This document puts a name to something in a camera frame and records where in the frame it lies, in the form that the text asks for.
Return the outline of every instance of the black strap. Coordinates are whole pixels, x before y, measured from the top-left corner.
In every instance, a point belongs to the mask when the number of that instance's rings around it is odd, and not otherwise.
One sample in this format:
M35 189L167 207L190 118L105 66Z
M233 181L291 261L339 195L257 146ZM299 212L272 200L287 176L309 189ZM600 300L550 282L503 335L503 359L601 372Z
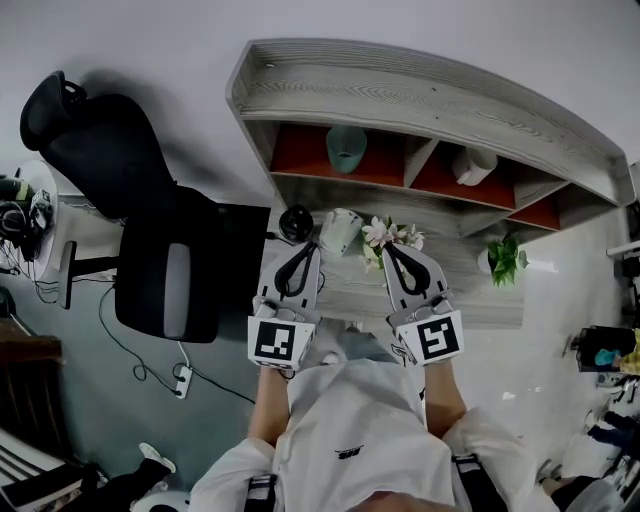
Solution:
M453 456L452 460L473 512L507 512L507 505L475 454Z
M256 476L249 481L244 512L273 512L277 475Z

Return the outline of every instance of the chair headrest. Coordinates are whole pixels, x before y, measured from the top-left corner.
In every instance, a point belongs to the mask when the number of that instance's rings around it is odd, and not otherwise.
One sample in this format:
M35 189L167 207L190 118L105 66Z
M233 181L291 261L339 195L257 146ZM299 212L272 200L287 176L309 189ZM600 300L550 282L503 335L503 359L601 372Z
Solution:
M44 148L73 122L78 106L87 98L81 87L56 71L31 94L20 116L20 136L32 151Z

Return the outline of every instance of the shelf unit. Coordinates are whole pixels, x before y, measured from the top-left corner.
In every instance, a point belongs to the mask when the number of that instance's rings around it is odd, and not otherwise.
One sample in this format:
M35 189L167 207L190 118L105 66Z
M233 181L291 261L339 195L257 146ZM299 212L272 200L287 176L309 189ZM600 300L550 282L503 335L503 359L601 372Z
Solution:
M492 226L534 239L635 200L623 152L549 100L441 57L368 43L250 42L227 100L284 204L391 214L443 236ZM333 125L365 129L352 174L331 168ZM456 183L463 147L499 156L479 185Z

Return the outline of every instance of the green plant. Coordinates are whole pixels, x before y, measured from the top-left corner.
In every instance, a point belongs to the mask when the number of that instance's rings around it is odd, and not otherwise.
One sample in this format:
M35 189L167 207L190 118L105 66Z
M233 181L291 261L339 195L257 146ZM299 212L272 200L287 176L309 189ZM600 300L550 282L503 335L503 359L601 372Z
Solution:
M487 244L487 250L489 251L489 265L495 286L505 284L507 281L515 284L518 266L527 268L529 265L527 253L518 252L518 241L511 234L505 236L502 242L492 240Z

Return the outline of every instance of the white pot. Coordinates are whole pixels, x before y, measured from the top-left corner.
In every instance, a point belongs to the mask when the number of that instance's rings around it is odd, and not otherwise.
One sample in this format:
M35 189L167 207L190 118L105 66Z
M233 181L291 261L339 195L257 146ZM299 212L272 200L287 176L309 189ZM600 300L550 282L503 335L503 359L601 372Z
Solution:
M463 148L451 167L459 185L473 187L489 176L497 165L498 157L495 153L483 149Z
M478 256L478 268L480 272L488 276L491 275L491 265L489 265L489 249L483 250Z

